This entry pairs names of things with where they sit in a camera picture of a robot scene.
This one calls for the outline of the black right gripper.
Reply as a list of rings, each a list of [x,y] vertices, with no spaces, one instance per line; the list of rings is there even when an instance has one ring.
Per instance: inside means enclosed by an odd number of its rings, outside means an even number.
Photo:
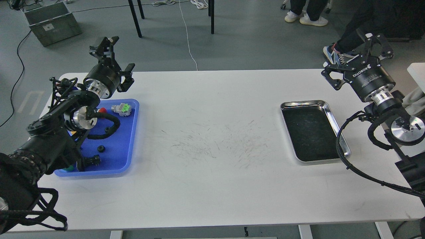
[[[366,33],[362,29],[357,29],[356,33],[364,42],[360,55],[325,53],[321,73],[335,90],[349,84],[362,102],[371,102],[374,91],[380,88],[390,91],[396,85],[380,61],[392,59],[394,51],[383,34]]]

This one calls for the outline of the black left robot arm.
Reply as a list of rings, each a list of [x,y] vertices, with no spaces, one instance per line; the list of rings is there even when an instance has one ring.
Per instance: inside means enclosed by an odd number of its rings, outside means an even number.
[[[43,175],[76,165],[83,170],[100,161],[98,155],[84,157],[85,139],[101,140],[113,135],[120,120],[97,109],[102,99],[115,91],[126,92],[134,83],[130,63],[122,70],[115,60],[114,45],[119,37],[103,37],[89,53],[98,63],[82,83],[77,78],[52,82],[49,111],[26,128],[30,139],[13,153],[1,154],[1,233],[15,227],[42,225],[66,231],[67,218],[54,209],[59,193],[40,188]]]

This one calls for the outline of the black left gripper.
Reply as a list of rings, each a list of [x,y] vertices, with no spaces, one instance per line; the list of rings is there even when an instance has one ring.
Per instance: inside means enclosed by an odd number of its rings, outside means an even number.
[[[115,60],[114,45],[120,38],[103,37],[97,46],[89,46],[89,53],[94,56],[98,63],[95,65],[83,80],[87,90],[94,92],[100,99],[109,99],[116,91],[127,92],[133,85],[132,70],[135,63],[129,63],[124,71],[119,73],[111,68],[120,68]]]

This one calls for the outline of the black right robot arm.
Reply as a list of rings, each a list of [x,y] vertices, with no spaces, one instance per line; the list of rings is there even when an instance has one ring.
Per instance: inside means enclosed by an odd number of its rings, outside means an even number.
[[[419,197],[424,202],[424,153],[405,155],[400,146],[414,146],[424,140],[424,121],[409,114],[402,106],[404,95],[393,91],[396,85],[381,66],[381,59],[392,58],[393,50],[382,35],[367,33],[363,37],[364,50],[345,63],[324,66],[323,77],[335,89],[348,83],[362,102],[370,104],[363,111],[354,113],[336,134],[336,150],[348,170],[357,175],[389,187],[398,192]],[[400,157],[396,166],[409,184],[409,188],[373,178],[356,168],[342,154],[340,138],[342,130],[354,119],[369,121],[367,135],[370,141],[386,151],[393,149]]]

